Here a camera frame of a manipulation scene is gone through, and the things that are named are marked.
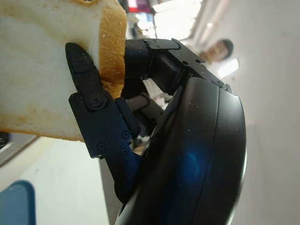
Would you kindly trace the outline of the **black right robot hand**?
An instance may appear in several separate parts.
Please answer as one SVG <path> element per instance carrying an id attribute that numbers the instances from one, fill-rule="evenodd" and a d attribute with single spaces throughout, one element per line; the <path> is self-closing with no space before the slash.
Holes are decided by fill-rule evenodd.
<path id="1" fill-rule="evenodd" d="M 151 78 L 165 110 L 142 96 L 113 99 L 92 58 L 65 45 L 77 92 L 69 104 L 89 155 L 106 160 L 122 207 L 118 225 L 228 225 L 244 179 L 243 106 L 176 39 L 127 40 L 125 77 Z"/>

